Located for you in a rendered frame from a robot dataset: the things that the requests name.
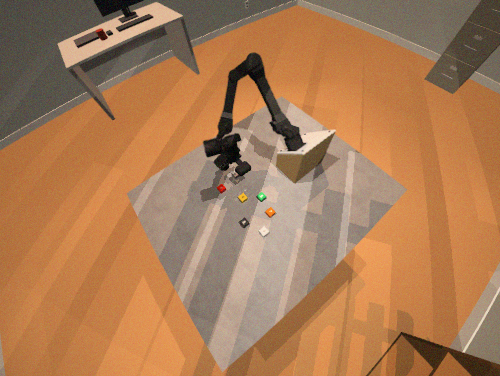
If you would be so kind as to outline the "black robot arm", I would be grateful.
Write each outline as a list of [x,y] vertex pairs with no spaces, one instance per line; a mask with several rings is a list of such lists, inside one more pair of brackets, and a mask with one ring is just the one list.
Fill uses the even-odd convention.
[[[260,93],[267,105],[271,116],[272,122],[270,125],[273,131],[278,135],[282,135],[285,138],[285,144],[288,148],[287,151],[297,151],[300,147],[306,145],[303,143],[301,136],[299,134],[299,127],[291,125],[287,117],[281,112],[276,99],[269,87],[266,80],[264,67],[262,63],[262,58],[259,53],[252,52],[247,58],[241,62],[237,68],[232,69],[228,76],[228,86],[226,92],[225,104],[217,125],[218,134],[215,138],[204,141],[204,151],[207,157],[220,154],[215,160],[214,164],[221,170],[226,171],[231,165],[232,160],[222,151],[222,147],[226,153],[234,153],[237,151],[237,142],[241,141],[239,133],[234,133],[230,135],[225,134],[232,132],[233,129],[233,105],[235,99],[235,93],[237,88],[237,82],[242,77],[249,76],[256,83]],[[222,138],[222,139],[221,139]],[[219,139],[219,140],[218,140]],[[222,154],[220,153],[222,151]]]

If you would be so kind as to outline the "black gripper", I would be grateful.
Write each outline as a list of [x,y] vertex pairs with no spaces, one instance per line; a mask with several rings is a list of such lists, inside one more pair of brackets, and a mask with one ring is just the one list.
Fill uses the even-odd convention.
[[[251,170],[251,166],[247,161],[242,162],[239,158],[242,157],[240,152],[240,149],[238,148],[236,152],[234,153],[226,153],[224,150],[224,147],[222,147],[222,151],[232,160],[232,162],[236,162],[238,166],[235,168],[235,171],[238,173],[239,176],[243,176],[247,172]],[[222,151],[220,152],[222,154]]]

